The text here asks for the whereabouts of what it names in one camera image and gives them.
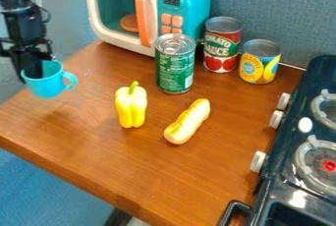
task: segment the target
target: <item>oven handle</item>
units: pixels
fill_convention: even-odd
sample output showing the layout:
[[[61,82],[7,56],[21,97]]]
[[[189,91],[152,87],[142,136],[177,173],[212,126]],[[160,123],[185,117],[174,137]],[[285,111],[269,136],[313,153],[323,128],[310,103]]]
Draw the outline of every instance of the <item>oven handle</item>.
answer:
[[[235,214],[243,214],[245,217],[249,217],[251,215],[251,211],[251,206],[239,200],[233,199],[226,206],[225,211],[220,217],[217,226],[229,226]]]
[[[136,0],[136,10],[141,45],[150,47],[154,23],[153,5],[150,0]]]

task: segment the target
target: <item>metal can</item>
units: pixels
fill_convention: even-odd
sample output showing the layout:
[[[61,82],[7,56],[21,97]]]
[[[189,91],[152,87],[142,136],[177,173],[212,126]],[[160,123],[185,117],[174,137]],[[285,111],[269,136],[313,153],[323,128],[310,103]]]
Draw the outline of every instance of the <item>metal can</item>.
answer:
[[[189,36],[168,33],[155,41],[156,83],[170,94],[188,91],[194,81],[196,42]]]
[[[234,18],[211,18],[205,23],[204,67],[216,73],[228,73],[237,65],[237,53],[242,39],[241,22]]]
[[[278,44],[263,39],[250,40],[243,45],[239,75],[251,84],[271,83],[278,70],[280,57]]]

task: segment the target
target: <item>teal microwave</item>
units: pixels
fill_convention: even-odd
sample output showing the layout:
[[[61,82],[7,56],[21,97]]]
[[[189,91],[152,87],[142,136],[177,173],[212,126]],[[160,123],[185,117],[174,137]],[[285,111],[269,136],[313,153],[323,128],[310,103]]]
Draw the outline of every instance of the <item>teal microwave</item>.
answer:
[[[165,33],[203,38],[210,0],[86,0],[89,22],[108,43],[154,56],[155,39]]]

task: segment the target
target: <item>pepper stem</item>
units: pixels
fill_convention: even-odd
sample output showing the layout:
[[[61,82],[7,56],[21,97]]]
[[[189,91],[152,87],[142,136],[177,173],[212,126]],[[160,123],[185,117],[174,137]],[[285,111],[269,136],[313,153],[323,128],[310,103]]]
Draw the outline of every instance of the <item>pepper stem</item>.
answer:
[[[132,95],[133,92],[135,92],[136,87],[139,85],[139,83],[137,81],[134,81],[131,85],[130,85],[130,89],[129,89],[129,95]]]

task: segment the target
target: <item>yellow bell pepper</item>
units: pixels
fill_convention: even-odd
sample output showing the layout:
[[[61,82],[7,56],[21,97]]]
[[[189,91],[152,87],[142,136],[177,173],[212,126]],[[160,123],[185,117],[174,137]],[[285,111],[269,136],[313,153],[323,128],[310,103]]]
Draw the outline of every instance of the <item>yellow bell pepper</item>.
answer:
[[[174,144],[187,142],[202,122],[209,117],[210,102],[205,98],[196,100],[188,110],[171,124],[163,133],[164,138]]]
[[[147,93],[138,85],[138,82],[133,82],[130,87],[121,87],[116,91],[115,103],[123,128],[138,128],[144,123]]]

